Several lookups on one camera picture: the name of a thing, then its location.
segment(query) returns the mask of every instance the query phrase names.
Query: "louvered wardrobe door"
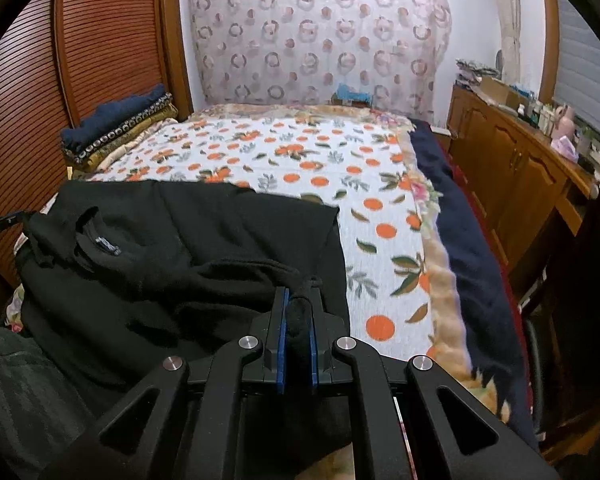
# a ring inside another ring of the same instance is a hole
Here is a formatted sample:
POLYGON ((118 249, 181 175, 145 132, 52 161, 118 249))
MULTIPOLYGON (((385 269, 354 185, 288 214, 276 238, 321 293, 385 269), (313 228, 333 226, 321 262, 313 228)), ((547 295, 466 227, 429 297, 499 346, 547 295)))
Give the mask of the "louvered wardrobe door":
POLYGON ((62 79, 77 118, 165 80, 158 5, 159 0, 62 0, 62 79))
MULTIPOLYGON (((68 125, 54 66, 52 0, 32 0, 0 40, 0 216, 39 209, 66 170, 58 133, 68 125)), ((13 245, 0 235, 0 273, 18 283, 13 245)))

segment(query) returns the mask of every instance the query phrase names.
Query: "wooden wardrobe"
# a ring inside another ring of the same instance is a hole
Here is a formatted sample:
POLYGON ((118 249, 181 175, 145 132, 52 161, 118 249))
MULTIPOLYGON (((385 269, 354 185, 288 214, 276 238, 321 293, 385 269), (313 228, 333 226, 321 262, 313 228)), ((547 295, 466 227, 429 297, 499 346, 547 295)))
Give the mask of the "wooden wardrobe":
MULTIPOLYGON (((37 210, 66 178, 59 132, 96 106, 162 82, 193 112, 179 0, 32 0, 0 40, 0 216, 37 210)), ((0 235, 0 275, 16 286, 0 235)))

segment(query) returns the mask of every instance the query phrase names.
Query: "bed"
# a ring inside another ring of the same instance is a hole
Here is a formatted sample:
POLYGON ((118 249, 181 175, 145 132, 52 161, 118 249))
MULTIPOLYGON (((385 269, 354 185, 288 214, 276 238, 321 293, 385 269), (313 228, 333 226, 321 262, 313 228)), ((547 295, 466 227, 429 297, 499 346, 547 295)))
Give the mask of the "bed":
MULTIPOLYGON (((228 182, 339 207, 352 335, 394 358, 432 357, 537 446, 498 263, 427 123, 368 108, 218 105, 109 162, 85 178, 228 182)), ((23 294, 8 308, 15 331, 23 294)), ((350 449, 303 477, 336 468, 352 474, 350 449)))

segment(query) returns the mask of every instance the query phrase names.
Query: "pink bottle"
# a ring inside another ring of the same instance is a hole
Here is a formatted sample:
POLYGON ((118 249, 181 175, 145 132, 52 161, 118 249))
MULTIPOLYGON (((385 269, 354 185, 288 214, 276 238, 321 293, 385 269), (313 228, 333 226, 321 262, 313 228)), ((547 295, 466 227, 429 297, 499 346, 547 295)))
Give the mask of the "pink bottle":
POLYGON ((569 105, 558 107, 555 111, 556 120, 554 130, 551 132, 551 138, 560 139, 566 136, 573 142, 573 136, 576 130, 576 125, 573 122, 575 115, 575 110, 569 105))

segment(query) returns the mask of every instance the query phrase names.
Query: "metal pivot bolt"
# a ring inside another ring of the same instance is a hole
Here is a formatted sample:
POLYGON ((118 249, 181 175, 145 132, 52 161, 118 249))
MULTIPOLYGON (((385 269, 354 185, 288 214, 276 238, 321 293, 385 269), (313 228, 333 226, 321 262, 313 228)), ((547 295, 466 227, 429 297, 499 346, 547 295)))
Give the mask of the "metal pivot bolt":
POLYGON ((413 366, 415 366, 418 370, 422 370, 423 372, 426 370, 431 370, 433 367, 433 361, 426 355, 416 355, 412 362, 413 366))
POLYGON ((256 346, 258 345, 258 338, 253 335, 243 336, 240 338, 240 341, 238 341, 238 345, 240 345, 240 347, 244 348, 245 350, 256 348, 256 346))
POLYGON ((345 336, 338 339, 336 341, 336 345, 338 345, 338 348, 342 348, 343 350, 351 350, 356 347, 356 340, 352 337, 345 336))
POLYGON ((182 366, 182 362, 183 362, 182 357, 173 355, 173 356, 167 357, 164 361, 162 361, 162 367, 165 370, 174 372, 182 366))

